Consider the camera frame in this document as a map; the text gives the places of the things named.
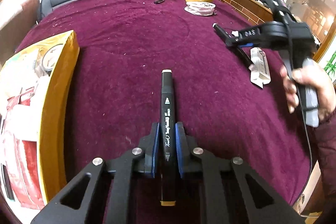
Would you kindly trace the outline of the person's right hand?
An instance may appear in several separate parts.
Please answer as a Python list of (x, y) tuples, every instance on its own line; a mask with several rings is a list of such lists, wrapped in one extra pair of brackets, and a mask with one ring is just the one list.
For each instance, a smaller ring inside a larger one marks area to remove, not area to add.
[(295, 84), (310, 85), (315, 88), (318, 95), (318, 117), (323, 122), (335, 110), (335, 89), (327, 73), (314, 61), (304, 68), (292, 71), (292, 79), (288, 76), (286, 67), (280, 69), (286, 101), (290, 113), (293, 113), (299, 105), (297, 88)]

